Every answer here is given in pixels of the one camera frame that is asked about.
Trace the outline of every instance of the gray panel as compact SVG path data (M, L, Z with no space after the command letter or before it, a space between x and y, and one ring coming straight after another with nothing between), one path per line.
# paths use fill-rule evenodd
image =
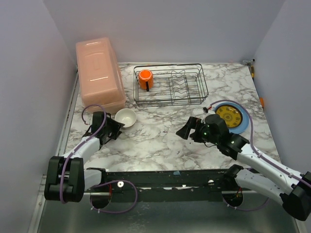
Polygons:
M241 207L261 205L265 197L246 195ZM129 203L114 203L127 208ZM88 196L80 203L46 201L39 226L40 233L297 233L294 219L271 201L255 212L227 208L223 202L140 202L122 215L90 211Z
M75 65L41 0L0 1L0 232L27 232Z
M108 36L119 62L253 58L284 0L44 0L75 43Z
M288 0L256 52L255 84L282 162L311 170L311 1ZM311 218L308 219L311 232Z

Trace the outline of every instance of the screw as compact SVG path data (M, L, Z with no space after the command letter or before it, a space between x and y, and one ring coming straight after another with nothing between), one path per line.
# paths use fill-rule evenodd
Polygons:
M123 186L124 186L124 182L123 182L123 181L119 181L119 182L118 182L118 187L119 187L119 188L122 188Z
M207 183L208 185L214 185L214 180L209 180Z

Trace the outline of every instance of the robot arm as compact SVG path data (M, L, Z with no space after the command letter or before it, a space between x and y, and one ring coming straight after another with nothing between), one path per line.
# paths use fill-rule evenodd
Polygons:
M251 166L264 176L234 165L227 172L229 183L236 183L270 197L282 204L285 211L298 220L306 220L311 213L311 173L301 174L257 148L254 151L246 138L229 132L219 115L211 114L203 120L190 117L176 134L183 139L187 139L190 134L195 142L213 143L222 154Z
M83 135L81 142L85 143L79 147L81 142L73 149L77 150L69 159L66 166L66 172L63 183L63 198L65 201L79 202L84 191L100 184L102 182L102 171L100 168L89 168L84 170L84 163L95 152L109 142L111 139L116 140L121 134L122 123L111 119L110 114L107 114L106 122L97 135L90 140L87 139L94 134L104 120L103 112L95 112L93 114L92 125ZM47 179L44 189L44 197L46 200L60 200L60 178L65 159L72 151L67 152L62 156L54 156L49 160L47 171Z

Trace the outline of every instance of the wire dish rack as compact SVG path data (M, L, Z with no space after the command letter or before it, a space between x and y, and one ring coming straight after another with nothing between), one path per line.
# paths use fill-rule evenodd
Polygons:
M139 85L138 74L150 70L150 91ZM134 100L139 107L201 104L208 96L201 64L168 64L134 67Z

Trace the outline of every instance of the white wall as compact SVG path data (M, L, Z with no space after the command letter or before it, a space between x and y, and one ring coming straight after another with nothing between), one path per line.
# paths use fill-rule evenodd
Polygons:
M311 171L310 9L310 0L287 0L255 56L256 88L282 162L304 173Z
M27 232L75 65L41 0L0 3L0 232Z
M119 62L252 58L284 0L44 0L75 59L75 43L108 36Z

